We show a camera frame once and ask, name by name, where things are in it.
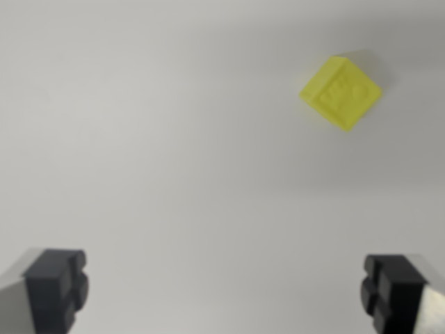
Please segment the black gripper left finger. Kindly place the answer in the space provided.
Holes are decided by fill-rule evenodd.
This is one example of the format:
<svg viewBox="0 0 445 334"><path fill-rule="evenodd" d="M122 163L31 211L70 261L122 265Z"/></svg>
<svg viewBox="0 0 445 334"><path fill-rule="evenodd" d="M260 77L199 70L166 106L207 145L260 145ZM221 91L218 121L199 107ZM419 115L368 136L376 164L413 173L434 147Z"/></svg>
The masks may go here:
<svg viewBox="0 0 445 334"><path fill-rule="evenodd" d="M84 250L30 248L1 273L2 333L69 333L89 290Z"/></svg>

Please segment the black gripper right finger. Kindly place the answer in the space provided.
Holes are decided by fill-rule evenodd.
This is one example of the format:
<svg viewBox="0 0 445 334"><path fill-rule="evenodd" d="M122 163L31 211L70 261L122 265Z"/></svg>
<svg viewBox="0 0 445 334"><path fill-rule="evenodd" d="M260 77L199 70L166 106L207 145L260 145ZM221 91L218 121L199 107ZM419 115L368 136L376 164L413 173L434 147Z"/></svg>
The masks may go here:
<svg viewBox="0 0 445 334"><path fill-rule="evenodd" d="M444 275L423 256L369 254L360 287L377 333L443 333Z"/></svg>

